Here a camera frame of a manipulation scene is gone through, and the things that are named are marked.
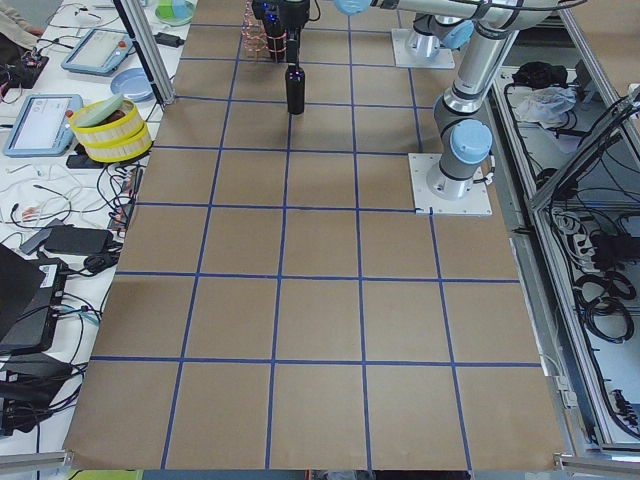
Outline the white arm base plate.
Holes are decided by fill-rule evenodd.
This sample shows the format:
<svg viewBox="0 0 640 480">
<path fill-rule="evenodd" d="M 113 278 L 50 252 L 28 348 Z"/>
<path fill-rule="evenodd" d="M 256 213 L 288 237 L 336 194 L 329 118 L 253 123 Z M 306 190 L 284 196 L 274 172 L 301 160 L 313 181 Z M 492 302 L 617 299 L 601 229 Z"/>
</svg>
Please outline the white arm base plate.
<svg viewBox="0 0 640 480">
<path fill-rule="evenodd" d="M 391 30 L 391 42 L 396 67 L 432 70 L 455 67 L 452 50 L 443 47 L 435 36 L 396 28 Z"/>
<path fill-rule="evenodd" d="M 414 212 L 417 215 L 487 217 L 493 214 L 482 168 L 466 180 L 452 180 L 440 169 L 441 155 L 408 155 Z"/>
</svg>

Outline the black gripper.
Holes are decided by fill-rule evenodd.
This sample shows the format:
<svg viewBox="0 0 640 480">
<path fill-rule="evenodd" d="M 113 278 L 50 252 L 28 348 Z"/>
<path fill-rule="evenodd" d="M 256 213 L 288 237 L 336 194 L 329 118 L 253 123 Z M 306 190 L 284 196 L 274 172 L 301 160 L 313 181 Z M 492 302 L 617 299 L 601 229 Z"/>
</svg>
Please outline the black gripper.
<svg viewBox="0 0 640 480">
<path fill-rule="evenodd" d="M 299 53 L 301 29 L 309 20 L 309 0 L 284 0 L 282 2 L 282 25 L 286 30 L 286 62 L 298 69 L 300 67 Z"/>
<path fill-rule="evenodd" d="M 282 24 L 281 7 L 283 3 L 280 0 L 253 0 L 251 9 L 254 17 L 269 24 Z"/>
</svg>

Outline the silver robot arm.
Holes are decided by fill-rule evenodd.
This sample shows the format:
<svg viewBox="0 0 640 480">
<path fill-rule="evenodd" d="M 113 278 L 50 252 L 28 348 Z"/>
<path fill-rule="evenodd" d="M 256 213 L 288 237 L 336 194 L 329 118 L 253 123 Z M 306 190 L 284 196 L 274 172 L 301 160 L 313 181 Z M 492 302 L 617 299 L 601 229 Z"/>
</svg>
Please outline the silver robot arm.
<svg viewBox="0 0 640 480">
<path fill-rule="evenodd" d="M 319 2 L 315 1 L 318 15 L 310 16 L 310 1 L 252 1 L 254 17 L 261 21 L 268 45 L 277 52 L 298 53 L 301 32 L 308 22 L 320 19 Z M 458 17 L 417 13 L 405 48 L 416 56 L 431 58 L 441 48 L 453 50 L 464 45 L 473 32 L 473 22 Z"/>
<path fill-rule="evenodd" d="M 469 40 L 458 73 L 436 101 L 436 121 L 443 145 L 439 163 L 426 175 L 429 190 L 446 200 L 463 198 L 473 176 L 489 156 L 493 137 L 476 118 L 498 69 L 518 33 L 560 8 L 558 1 L 336 1 L 353 16 L 369 8 L 416 14 L 414 29 L 444 41 L 460 30 Z"/>
</svg>

